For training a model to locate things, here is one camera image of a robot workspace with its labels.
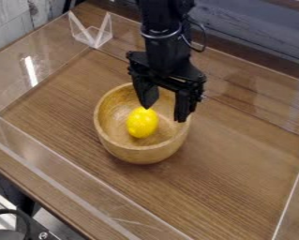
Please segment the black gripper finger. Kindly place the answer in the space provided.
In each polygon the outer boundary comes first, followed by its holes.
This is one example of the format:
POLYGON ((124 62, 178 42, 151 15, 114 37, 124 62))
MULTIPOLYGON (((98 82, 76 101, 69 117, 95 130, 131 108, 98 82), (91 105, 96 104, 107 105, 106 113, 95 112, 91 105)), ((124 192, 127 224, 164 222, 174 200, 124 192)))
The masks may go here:
POLYGON ((159 98, 156 80, 150 76, 136 75, 132 77, 132 86, 140 105, 148 109, 159 98))
POLYGON ((174 120, 179 123, 187 121, 190 115, 190 93, 186 90, 179 90, 175 93, 175 110, 174 120))

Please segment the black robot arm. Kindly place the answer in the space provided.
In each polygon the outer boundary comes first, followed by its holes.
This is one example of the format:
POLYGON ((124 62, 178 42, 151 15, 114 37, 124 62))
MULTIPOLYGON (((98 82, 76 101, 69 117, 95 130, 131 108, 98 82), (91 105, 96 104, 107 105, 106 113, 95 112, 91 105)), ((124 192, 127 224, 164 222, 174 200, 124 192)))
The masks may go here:
POLYGON ((206 74, 190 61, 190 52, 202 52, 191 45, 190 26, 203 32, 204 26, 190 16, 194 0, 136 0, 140 10, 143 52, 128 52, 128 72, 140 105, 148 109, 159 98, 159 87, 175 94, 174 120, 187 121, 203 99, 206 74))

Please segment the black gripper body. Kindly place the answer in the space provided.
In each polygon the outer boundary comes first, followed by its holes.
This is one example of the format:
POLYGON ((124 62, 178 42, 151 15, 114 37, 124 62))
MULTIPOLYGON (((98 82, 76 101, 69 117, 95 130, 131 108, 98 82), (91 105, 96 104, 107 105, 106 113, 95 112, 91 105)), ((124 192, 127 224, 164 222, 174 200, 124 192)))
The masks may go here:
POLYGON ((158 87, 176 93, 186 90, 190 93, 190 112, 195 111, 204 92, 206 74, 192 65, 188 59, 183 60, 174 69, 154 69, 146 52, 127 52, 130 60, 128 73, 131 78, 136 75, 150 76, 156 80, 158 87))

